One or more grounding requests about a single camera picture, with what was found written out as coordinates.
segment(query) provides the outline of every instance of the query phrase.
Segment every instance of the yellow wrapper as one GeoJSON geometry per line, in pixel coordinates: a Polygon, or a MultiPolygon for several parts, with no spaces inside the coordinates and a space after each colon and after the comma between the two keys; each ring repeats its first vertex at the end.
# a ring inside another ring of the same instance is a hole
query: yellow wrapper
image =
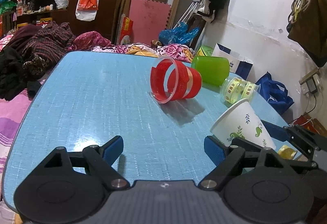
{"type": "Polygon", "coordinates": [[[292,160],[294,159],[297,150],[290,148],[287,145],[282,146],[277,152],[283,159],[292,160]]]}

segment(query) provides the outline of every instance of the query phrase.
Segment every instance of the maroon cloth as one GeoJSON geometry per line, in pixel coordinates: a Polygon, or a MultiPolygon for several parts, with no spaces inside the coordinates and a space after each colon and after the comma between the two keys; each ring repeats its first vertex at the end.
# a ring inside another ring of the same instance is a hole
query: maroon cloth
{"type": "Polygon", "coordinates": [[[22,55],[28,42],[40,29],[42,29],[41,26],[35,26],[32,24],[20,27],[20,29],[14,33],[14,36],[10,39],[6,47],[11,47],[22,55]]]}
{"type": "Polygon", "coordinates": [[[49,60],[50,67],[55,66],[65,55],[65,48],[70,47],[75,38],[68,23],[62,23],[59,26],[52,21],[31,38],[22,57],[24,61],[27,61],[32,60],[37,54],[42,59],[49,60]]]}
{"type": "Polygon", "coordinates": [[[102,37],[97,31],[90,31],[79,35],[73,42],[73,45],[67,48],[67,52],[70,51],[90,51],[95,46],[114,46],[111,41],[102,37]]]}

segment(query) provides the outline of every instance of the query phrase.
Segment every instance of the orange plastic bag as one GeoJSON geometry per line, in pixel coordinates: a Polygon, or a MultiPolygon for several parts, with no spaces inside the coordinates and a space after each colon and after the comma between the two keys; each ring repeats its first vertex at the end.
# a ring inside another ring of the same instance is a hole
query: orange plastic bag
{"type": "Polygon", "coordinates": [[[98,10],[97,0],[80,0],[78,10],[98,10]]]}

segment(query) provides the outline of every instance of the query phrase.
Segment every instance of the blue tote bag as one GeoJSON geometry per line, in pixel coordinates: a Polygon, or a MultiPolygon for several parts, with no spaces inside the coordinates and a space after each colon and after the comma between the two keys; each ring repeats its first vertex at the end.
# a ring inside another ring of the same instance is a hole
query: blue tote bag
{"type": "Polygon", "coordinates": [[[267,72],[256,83],[261,85],[260,95],[281,115],[294,103],[288,96],[288,91],[283,83],[272,80],[267,72]]]}

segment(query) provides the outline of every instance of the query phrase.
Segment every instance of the plastic cup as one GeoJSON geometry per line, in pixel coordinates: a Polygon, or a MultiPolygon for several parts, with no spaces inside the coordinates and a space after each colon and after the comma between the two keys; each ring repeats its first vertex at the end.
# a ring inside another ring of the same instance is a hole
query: plastic cup
{"type": "Polygon", "coordinates": [[[224,57],[196,56],[191,67],[200,73],[204,83],[217,87],[220,87],[229,75],[229,62],[224,57]]]}
{"type": "Polygon", "coordinates": [[[276,149],[272,138],[255,114],[248,99],[242,99],[228,108],[212,125],[212,132],[224,145],[236,137],[249,140],[261,147],[276,149]]]}
{"type": "Polygon", "coordinates": [[[260,91],[260,85],[241,78],[228,76],[220,89],[221,102],[234,104],[247,98],[251,101],[260,91]]]}
{"type": "Polygon", "coordinates": [[[201,85],[199,72],[170,56],[156,59],[151,69],[150,95],[160,104],[193,98],[199,93],[201,85]]]}

